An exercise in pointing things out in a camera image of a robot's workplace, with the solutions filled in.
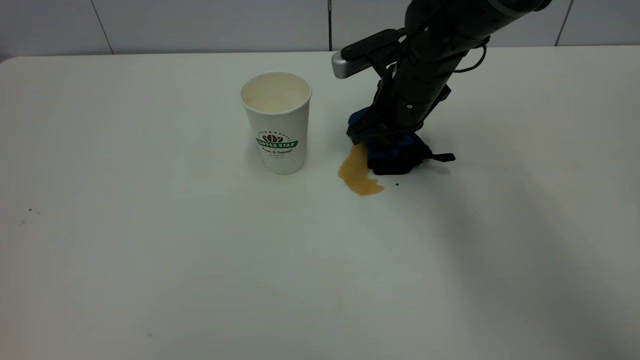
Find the white wall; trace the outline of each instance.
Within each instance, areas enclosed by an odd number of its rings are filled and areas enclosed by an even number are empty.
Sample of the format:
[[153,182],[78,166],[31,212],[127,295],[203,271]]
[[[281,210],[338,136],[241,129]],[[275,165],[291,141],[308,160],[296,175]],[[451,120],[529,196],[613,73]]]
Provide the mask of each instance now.
[[114,53],[329,50],[326,0],[93,0]]
[[[333,49],[404,26],[410,0],[333,0]],[[327,0],[94,0],[115,53],[328,50]],[[553,0],[491,46],[640,44],[640,0]],[[109,54],[91,0],[0,1],[0,61]]]
[[574,0],[558,45],[640,44],[639,0]]
[[[410,0],[333,0],[333,48],[341,49],[384,29],[404,27]],[[570,0],[554,0],[492,35],[489,46],[553,46]]]
[[0,1],[0,61],[61,54],[111,54],[90,0]]

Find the blue rag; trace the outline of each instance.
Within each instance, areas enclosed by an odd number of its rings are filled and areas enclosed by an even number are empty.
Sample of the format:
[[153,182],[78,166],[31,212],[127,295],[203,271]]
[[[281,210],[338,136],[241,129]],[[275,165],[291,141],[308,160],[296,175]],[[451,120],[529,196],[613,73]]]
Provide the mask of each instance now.
[[[349,126],[356,124],[369,108],[364,108],[360,111],[356,111],[349,117]],[[381,145],[374,142],[364,142],[367,146],[367,159],[389,159],[394,160],[400,155],[400,152],[410,145],[415,145],[417,142],[413,136],[407,135],[402,137],[398,142],[392,145]]]
[[[356,111],[349,117],[349,126],[357,124],[369,108]],[[453,154],[433,154],[431,149],[416,134],[405,135],[393,144],[382,144],[372,140],[367,146],[367,166],[377,175],[406,174],[420,165],[424,159],[453,161]]]

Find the cable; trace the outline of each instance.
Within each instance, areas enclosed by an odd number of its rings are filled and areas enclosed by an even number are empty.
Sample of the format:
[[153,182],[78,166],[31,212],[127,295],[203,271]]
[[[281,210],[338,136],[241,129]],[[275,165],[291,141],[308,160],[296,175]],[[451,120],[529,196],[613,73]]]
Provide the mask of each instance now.
[[413,30],[412,33],[406,34],[406,37],[404,38],[404,40],[390,53],[390,55],[395,56],[397,52],[399,52],[400,50],[403,50],[404,46],[408,46],[413,40],[413,38],[415,38],[420,32],[424,31],[424,29],[426,29],[427,26],[429,26],[431,19],[433,19],[435,15],[438,15],[440,10],[444,8],[444,5],[447,2],[448,0],[440,0],[440,2],[433,8],[431,13],[424,18],[424,21],[422,22],[422,24],[420,24],[418,28]]
[[482,46],[482,50],[483,50],[482,57],[480,58],[480,60],[478,60],[478,62],[474,66],[468,67],[468,68],[462,69],[462,70],[453,70],[453,72],[459,74],[461,72],[467,72],[467,71],[471,71],[471,70],[477,69],[478,66],[480,66],[480,64],[482,64],[482,62],[484,61],[484,57],[486,56],[486,45]]

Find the table surface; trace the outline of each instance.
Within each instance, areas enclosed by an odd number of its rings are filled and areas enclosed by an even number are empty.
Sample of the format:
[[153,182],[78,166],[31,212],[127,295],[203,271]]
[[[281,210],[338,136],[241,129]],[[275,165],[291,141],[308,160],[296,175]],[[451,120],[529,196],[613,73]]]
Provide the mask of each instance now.
[[[0,357],[640,357],[640,47],[490,49],[419,132],[458,160],[370,197],[376,75],[331,55],[0,64]],[[314,89],[289,176],[239,100],[270,70]]]

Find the blue cloth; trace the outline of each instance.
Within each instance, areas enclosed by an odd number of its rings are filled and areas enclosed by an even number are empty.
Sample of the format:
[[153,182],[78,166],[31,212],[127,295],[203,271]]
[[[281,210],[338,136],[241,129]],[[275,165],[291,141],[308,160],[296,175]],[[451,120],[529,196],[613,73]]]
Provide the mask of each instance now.
[[[356,111],[349,117],[349,125],[356,124],[362,117],[367,113],[369,108],[364,108],[360,111]],[[407,146],[413,145],[416,143],[416,140],[413,136],[407,135],[400,139],[398,142],[392,145],[381,145],[379,143],[374,142],[364,142],[367,146],[367,159],[388,159],[394,160],[396,159],[402,150],[407,148]]]

